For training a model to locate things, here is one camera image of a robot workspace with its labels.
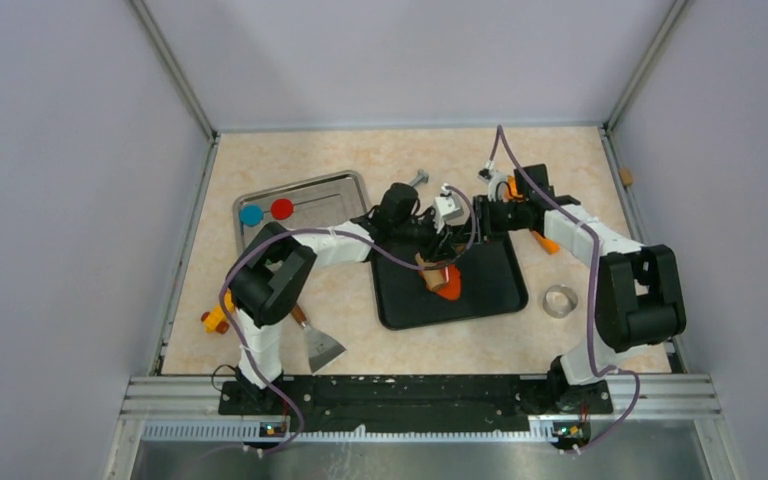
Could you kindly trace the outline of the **wooden dough roller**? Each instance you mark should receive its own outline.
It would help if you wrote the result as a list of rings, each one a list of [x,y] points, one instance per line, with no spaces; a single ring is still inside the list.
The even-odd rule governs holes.
[[[420,267],[420,276],[426,288],[433,293],[438,293],[447,287],[451,283],[449,267],[455,265],[474,244],[474,241],[466,243],[452,241],[443,242],[434,248],[419,249],[414,259]]]

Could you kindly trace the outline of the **orange-red dough piece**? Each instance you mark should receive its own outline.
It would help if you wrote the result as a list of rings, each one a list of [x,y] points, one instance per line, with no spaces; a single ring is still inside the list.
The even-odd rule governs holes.
[[[448,301],[457,301],[462,293],[461,272],[455,265],[449,265],[445,269],[444,280],[446,283],[436,291],[436,294]]]

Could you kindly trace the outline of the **black baking tray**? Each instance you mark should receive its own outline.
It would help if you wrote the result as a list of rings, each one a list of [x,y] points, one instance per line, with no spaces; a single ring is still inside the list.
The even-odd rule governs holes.
[[[446,299],[427,289],[417,271],[377,252],[370,260],[380,323],[406,330],[523,310],[529,293],[509,235],[473,245],[456,262],[460,296]]]

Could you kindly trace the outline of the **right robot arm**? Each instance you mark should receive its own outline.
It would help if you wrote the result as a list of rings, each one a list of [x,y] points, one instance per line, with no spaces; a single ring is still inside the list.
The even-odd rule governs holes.
[[[547,373],[546,397],[554,409],[574,411],[627,358],[685,331],[677,261],[669,247],[624,236],[575,197],[557,195],[543,164],[507,175],[488,161],[478,176],[487,185],[486,194],[473,201],[484,239],[529,230],[589,270],[585,337],[555,358]]]

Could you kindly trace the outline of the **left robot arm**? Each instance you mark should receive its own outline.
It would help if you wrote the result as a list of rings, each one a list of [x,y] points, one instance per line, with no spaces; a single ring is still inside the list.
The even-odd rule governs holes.
[[[364,214],[329,227],[261,228],[226,274],[219,307],[241,349],[243,401],[257,413],[279,404],[281,323],[297,306],[312,271],[369,260],[374,252],[416,272],[443,271],[478,237],[472,200],[445,184],[426,210],[416,189],[394,183]]]

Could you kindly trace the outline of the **red dough disc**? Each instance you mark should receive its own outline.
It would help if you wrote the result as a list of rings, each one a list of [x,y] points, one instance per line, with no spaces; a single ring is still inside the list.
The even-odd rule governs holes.
[[[270,214],[276,221],[289,219],[295,211],[295,204],[288,198],[278,198],[270,206]]]

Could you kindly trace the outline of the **blue dough disc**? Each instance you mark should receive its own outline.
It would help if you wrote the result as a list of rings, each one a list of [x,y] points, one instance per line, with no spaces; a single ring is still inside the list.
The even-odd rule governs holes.
[[[255,227],[263,221],[264,212],[258,205],[247,204],[240,209],[238,218],[244,227]]]

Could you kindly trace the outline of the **orange toy carrot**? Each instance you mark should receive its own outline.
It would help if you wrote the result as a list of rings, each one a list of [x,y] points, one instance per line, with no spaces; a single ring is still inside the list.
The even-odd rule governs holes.
[[[501,193],[501,196],[506,201],[522,201],[524,199],[524,196],[519,193],[515,177],[512,175],[509,175],[504,181],[503,189],[504,192]],[[545,238],[538,232],[532,231],[532,236],[548,255],[555,255],[560,252],[560,246],[558,244]]]

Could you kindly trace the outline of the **grey toy block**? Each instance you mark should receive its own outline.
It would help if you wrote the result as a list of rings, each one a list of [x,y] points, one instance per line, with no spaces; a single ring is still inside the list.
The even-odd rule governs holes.
[[[419,188],[423,185],[426,185],[428,180],[429,174],[425,170],[419,169],[415,177],[408,182],[408,185],[412,188]]]

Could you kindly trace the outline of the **silver metal tray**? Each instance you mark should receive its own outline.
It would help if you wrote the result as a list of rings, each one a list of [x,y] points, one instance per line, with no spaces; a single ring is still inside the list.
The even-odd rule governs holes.
[[[288,198],[294,202],[295,211],[289,219],[276,221],[272,218],[270,206],[278,198]],[[258,226],[244,227],[241,224],[238,213],[247,204],[262,208],[264,219]],[[288,230],[329,227],[358,217],[372,206],[362,176],[353,170],[243,194],[232,203],[237,253],[242,254],[269,222],[276,221]]]

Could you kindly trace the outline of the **yellow toy car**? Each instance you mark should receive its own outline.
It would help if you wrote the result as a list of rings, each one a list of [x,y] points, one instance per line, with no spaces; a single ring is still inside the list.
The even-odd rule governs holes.
[[[226,310],[229,312],[234,311],[234,305],[230,291],[227,291],[224,294],[222,301],[212,310],[205,311],[201,315],[200,321],[206,333],[217,333],[224,335],[229,330],[230,323],[227,316],[225,315]]]

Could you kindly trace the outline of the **small brown wall object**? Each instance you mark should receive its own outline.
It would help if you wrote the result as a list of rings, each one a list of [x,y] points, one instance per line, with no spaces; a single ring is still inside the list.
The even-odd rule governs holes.
[[[625,167],[621,167],[618,169],[618,176],[620,178],[621,185],[624,188],[630,187],[634,182],[634,178],[631,171]]]

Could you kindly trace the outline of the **wooden handled metal scraper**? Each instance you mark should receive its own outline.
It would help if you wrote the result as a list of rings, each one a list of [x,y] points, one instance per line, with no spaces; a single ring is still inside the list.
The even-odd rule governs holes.
[[[299,305],[293,307],[291,315],[304,333],[308,364],[312,374],[318,374],[346,353],[346,348],[339,341],[312,325]]]

